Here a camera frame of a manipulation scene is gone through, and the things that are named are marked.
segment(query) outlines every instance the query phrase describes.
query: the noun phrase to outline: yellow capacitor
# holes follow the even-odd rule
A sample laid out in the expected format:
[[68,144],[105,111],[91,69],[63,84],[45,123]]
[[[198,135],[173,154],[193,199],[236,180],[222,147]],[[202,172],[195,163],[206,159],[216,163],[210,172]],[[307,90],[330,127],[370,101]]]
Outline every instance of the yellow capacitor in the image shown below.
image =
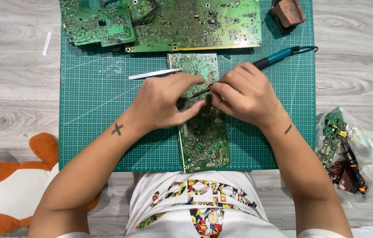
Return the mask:
[[339,135],[342,136],[342,137],[346,137],[346,132],[344,132],[344,131],[340,131],[340,132],[339,132]]

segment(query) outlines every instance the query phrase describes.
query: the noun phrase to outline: person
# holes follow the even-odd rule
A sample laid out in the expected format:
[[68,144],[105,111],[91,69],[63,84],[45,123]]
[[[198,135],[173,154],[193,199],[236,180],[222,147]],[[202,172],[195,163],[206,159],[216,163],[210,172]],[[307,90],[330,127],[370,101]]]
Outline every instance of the person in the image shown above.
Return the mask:
[[[29,238],[88,238],[87,206],[124,153],[152,130],[181,125],[200,111],[176,101],[205,80],[187,73],[147,78],[132,105],[53,179],[33,216]],[[299,238],[352,238],[323,165],[294,126],[268,78],[250,63],[213,84],[212,104],[258,127],[269,141],[295,204]],[[269,223],[247,171],[144,172],[132,194],[128,238],[285,238]]]

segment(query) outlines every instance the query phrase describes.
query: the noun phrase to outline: green cutting mat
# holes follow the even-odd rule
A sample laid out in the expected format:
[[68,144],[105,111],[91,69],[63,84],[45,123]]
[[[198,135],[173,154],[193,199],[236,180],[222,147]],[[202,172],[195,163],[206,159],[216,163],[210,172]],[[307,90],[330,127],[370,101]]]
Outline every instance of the green cutting mat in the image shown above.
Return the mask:
[[[92,8],[98,8],[98,1],[90,1]],[[313,45],[312,2],[301,2],[306,22],[283,37],[268,16],[271,0],[261,0],[263,45],[255,48],[253,54],[249,53],[250,49],[217,51],[220,75],[238,63],[255,62],[286,47]],[[100,45],[76,47],[68,43],[63,29],[61,33],[59,169],[131,105],[142,80],[128,80],[128,76],[168,69],[166,52],[130,55]],[[314,52],[288,57],[263,72],[300,133],[314,148]],[[267,140],[256,127],[227,117],[227,131],[232,161],[222,170],[277,168]],[[147,134],[115,168],[115,171],[181,170],[175,127]]]

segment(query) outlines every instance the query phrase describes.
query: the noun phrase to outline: hand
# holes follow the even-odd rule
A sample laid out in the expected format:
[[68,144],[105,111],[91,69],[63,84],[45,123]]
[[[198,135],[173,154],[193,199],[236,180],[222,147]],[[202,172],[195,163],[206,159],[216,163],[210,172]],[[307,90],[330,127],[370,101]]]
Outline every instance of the hand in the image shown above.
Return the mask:
[[281,117],[289,118],[268,78],[251,63],[235,66],[210,92],[213,106],[260,129],[271,127]]
[[181,125],[197,115],[205,100],[199,100],[186,111],[178,111],[176,101],[191,86],[205,79],[188,73],[162,78],[146,78],[132,105],[124,112],[138,129],[148,133],[164,127]]

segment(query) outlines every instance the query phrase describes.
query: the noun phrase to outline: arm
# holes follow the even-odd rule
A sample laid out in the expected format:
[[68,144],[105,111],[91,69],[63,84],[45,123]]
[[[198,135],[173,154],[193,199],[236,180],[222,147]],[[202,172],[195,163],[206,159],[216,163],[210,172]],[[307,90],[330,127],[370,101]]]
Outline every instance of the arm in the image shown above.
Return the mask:
[[146,79],[132,105],[53,179],[35,211],[28,236],[88,233],[87,206],[127,149],[154,129],[181,125],[195,116],[204,100],[183,112],[176,108],[176,101],[189,87],[204,82],[187,73]]
[[297,235],[318,228],[351,238],[348,220],[326,170],[295,128],[268,78],[252,64],[243,63],[215,83],[211,93],[215,107],[259,127],[268,139],[294,199]]

